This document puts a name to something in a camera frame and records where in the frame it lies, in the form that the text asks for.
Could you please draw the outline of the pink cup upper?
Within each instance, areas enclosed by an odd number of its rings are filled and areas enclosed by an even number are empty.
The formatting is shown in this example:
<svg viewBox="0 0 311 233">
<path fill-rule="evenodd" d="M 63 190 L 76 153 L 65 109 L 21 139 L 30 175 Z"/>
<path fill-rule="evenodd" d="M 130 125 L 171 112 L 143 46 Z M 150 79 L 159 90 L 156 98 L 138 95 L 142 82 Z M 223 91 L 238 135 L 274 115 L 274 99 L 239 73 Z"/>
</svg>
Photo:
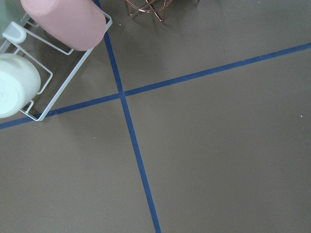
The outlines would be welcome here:
<svg viewBox="0 0 311 233">
<path fill-rule="evenodd" d="M 106 19 L 91 0 L 22 0 L 26 13 L 68 47 L 86 51 L 97 46 L 106 31 Z"/>
</svg>

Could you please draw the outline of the mint green cup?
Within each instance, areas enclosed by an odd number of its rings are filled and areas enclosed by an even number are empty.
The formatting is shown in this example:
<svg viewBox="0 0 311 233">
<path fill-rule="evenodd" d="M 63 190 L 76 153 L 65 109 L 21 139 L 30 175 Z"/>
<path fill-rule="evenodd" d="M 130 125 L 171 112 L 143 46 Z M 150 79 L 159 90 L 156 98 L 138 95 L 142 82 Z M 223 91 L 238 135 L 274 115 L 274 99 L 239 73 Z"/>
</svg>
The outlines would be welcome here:
<svg viewBox="0 0 311 233">
<path fill-rule="evenodd" d="M 19 0 L 0 0 L 0 37 L 12 21 L 24 26 L 27 22 L 25 14 Z"/>
</svg>

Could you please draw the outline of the white cup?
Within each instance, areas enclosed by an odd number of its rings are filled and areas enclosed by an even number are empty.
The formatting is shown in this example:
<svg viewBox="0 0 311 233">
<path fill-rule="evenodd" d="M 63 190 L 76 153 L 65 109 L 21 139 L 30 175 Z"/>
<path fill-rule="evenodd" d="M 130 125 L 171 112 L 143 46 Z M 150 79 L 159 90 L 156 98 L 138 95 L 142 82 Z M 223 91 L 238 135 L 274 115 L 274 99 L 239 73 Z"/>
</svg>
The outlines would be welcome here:
<svg viewBox="0 0 311 233">
<path fill-rule="evenodd" d="M 0 117 L 16 114 L 39 92 L 41 79 L 27 59 L 11 54 L 0 55 Z"/>
</svg>

